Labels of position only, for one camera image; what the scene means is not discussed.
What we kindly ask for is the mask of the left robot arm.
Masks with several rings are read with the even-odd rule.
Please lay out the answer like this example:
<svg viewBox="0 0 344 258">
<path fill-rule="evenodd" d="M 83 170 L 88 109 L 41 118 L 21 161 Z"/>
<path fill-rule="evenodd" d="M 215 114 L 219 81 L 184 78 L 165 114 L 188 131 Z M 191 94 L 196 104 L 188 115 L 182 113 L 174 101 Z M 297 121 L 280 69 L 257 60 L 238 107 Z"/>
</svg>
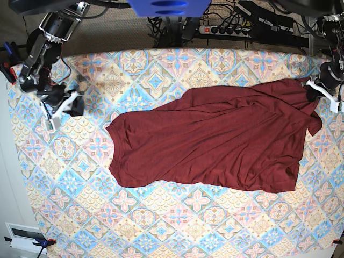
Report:
<svg viewBox="0 0 344 258">
<path fill-rule="evenodd" d="M 338 95 L 341 100 L 341 93 L 337 88 L 343 85 L 343 13 L 324 16 L 318 23 L 318 35 L 302 17 L 304 27 L 314 38 L 323 39 L 328 43 L 332 56 L 330 62 L 324 62 L 320 66 L 319 74 L 310 76 L 306 83 L 306 96 L 309 102 L 314 102 L 329 94 L 331 97 Z"/>
</svg>

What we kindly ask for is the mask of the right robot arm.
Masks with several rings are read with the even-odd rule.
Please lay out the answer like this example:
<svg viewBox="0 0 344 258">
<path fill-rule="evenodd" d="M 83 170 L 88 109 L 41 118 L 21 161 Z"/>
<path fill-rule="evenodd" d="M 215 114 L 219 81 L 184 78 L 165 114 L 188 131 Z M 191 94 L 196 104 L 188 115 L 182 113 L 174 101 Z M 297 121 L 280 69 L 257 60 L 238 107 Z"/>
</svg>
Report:
<svg viewBox="0 0 344 258">
<path fill-rule="evenodd" d="M 88 9 L 89 4 L 81 1 L 61 11 L 50 12 L 29 37 L 33 42 L 29 44 L 28 57 L 17 81 L 24 93 L 36 94 L 44 111 L 50 106 L 54 114 L 83 115 L 83 93 L 76 89 L 67 90 L 65 83 L 53 81 L 51 69 L 62 59 L 63 43 L 69 40 Z"/>
</svg>

